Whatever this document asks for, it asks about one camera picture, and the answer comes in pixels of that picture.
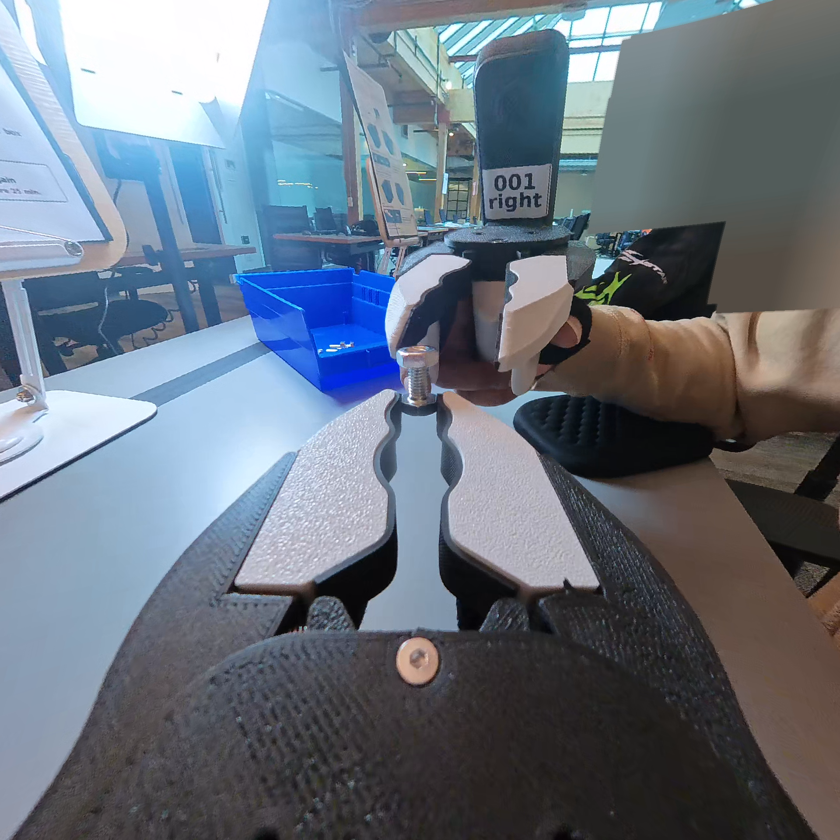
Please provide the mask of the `person's right hand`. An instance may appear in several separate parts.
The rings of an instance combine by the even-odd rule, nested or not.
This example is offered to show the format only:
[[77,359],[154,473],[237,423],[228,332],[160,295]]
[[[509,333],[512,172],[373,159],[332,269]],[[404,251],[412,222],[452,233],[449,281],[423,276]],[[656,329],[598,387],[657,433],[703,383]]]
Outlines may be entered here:
[[[549,342],[553,348],[549,353],[570,358],[588,344],[591,329],[591,308],[575,297],[569,318]],[[458,301],[455,319],[439,354],[437,385],[478,406],[500,406],[515,398],[511,374],[499,372],[493,363],[478,355],[472,297]]]

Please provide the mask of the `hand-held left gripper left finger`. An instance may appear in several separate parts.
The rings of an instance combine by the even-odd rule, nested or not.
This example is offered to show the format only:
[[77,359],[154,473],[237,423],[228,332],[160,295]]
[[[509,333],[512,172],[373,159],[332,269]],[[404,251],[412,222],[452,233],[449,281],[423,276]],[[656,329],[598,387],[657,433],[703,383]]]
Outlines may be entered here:
[[400,398],[382,391],[297,452],[234,580],[237,591],[338,597],[363,610],[396,572]]

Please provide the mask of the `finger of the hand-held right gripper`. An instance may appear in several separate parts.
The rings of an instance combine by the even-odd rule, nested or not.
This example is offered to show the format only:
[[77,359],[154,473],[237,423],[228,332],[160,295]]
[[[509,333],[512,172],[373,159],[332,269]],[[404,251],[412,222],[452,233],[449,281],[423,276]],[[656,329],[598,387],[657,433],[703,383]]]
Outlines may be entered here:
[[532,388],[541,351],[570,316],[573,295],[565,255],[538,255],[508,263],[497,368],[511,373],[515,396]]
[[395,281],[385,310],[385,338],[391,357],[432,334],[440,346],[460,300],[471,291],[470,259],[451,254],[426,255]]

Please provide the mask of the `black wrist rest pad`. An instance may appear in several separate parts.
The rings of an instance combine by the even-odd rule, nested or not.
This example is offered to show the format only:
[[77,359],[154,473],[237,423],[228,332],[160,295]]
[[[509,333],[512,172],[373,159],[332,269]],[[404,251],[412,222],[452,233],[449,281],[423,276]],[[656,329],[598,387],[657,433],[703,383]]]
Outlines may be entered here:
[[696,462],[715,439],[691,423],[660,422],[591,396],[556,395],[524,403],[513,426],[541,455],[571,474],[610,479]]

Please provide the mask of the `white document stand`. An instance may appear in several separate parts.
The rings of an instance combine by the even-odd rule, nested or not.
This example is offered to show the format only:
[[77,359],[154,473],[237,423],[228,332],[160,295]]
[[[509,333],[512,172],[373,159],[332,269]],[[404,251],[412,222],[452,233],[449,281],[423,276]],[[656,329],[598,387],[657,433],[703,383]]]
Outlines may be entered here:
[[110,242],[82,244],[1,225],[2,290],[21,370],[17,396],[1,407],[1,495],[5,499],[147,422],[156,407],[126,398],[46,390],[24,281],[106,270],[123,256],[127,235],[108,189],[5,6],[1,10],[2,54],[11,60],[59,149],[75,165],[112,235]]

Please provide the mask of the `blue plastic bin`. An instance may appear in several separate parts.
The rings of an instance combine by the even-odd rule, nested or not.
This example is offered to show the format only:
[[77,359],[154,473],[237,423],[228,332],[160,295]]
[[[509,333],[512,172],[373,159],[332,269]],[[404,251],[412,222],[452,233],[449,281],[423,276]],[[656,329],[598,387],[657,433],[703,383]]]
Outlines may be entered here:
[[[235,278],[257,338],[321,392],[398,373],[384,329],[391,276],[341,267]],[[364,350],[319,354],[348,341]]]

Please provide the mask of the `wooden poster stand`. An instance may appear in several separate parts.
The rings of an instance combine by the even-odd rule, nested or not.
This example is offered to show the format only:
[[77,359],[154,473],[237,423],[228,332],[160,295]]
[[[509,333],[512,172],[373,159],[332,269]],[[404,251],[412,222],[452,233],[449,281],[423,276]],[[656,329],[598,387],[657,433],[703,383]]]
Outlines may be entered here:
[[382,86],[343,55],[346,76],[368,149],[374,212],[384,240],[416,240],[417,219],[403,155]]

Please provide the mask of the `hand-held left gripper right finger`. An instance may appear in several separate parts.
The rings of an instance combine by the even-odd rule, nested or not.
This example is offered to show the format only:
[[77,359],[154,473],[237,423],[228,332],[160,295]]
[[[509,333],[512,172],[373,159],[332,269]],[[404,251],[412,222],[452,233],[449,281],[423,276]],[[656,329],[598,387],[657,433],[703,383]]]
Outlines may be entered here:
[[455,456],[444,535],[467,562],[524,602],[599,581],[536,450],[512,427],[463,397],[438,397],[439,433]]

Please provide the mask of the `black office chair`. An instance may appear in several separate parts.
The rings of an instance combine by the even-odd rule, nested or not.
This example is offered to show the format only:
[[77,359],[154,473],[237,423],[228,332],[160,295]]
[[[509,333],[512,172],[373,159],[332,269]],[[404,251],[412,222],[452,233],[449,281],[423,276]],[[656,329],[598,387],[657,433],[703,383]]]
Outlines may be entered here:
[[728,480],[734,495],[791,576],[800,572],[804,563],[827,569],[821,582],[838,573],[837,513],[826,504],[837,487],[838,475],[839,439],[836,438],[792,493]]

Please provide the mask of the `person's right forearm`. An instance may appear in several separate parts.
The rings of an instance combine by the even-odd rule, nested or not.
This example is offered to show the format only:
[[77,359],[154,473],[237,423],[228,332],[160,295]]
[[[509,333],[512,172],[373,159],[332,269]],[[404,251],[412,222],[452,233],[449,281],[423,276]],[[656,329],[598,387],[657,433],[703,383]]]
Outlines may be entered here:
[[790,432],[836,434],[839,310],[652,321],[598,306],[590,342],[536,389],[593,396],[750,445]]

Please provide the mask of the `printed instruction sheet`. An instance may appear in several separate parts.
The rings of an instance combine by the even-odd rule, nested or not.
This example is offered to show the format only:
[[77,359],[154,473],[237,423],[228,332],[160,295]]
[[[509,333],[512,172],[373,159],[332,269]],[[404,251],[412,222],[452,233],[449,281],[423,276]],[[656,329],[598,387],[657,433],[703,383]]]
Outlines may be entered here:
[[1,69],[1,225],[82,244],[112,241],[75,165],[9,58]]

